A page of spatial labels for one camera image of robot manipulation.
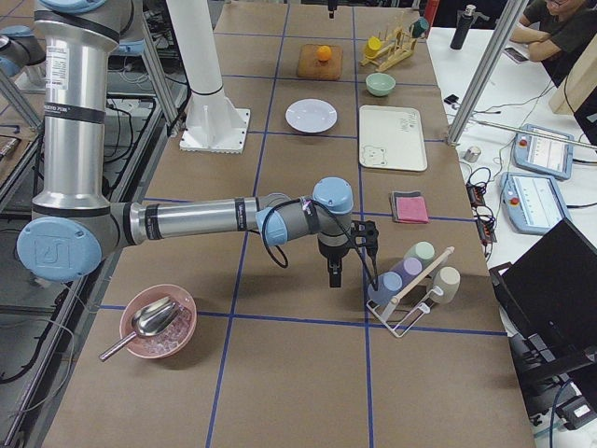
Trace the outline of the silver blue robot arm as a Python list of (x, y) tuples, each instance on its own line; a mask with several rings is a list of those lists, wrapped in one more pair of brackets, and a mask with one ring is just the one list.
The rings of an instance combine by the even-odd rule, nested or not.
[(46, 74), (46, 52), (33, 30), (24, 25), (12, 25), (1, 30), (1, 71), (14, 77), (24, 70), (33, 82)]
[(183, 204), (112, 203), (102, 191), (108, 58), (140, 33), (138, 1), (40, 1), (35, 24), (46, 38), (44, 187), (21, 231), (21, 263), (36, 276), (70, 282), (111, 253), (147, 240), (258, 231), (266, 247), (313, 234), (329, 284), (341, 284), (354, 245), (353, 192), (338, 177), (309, 196), (281, 193)]

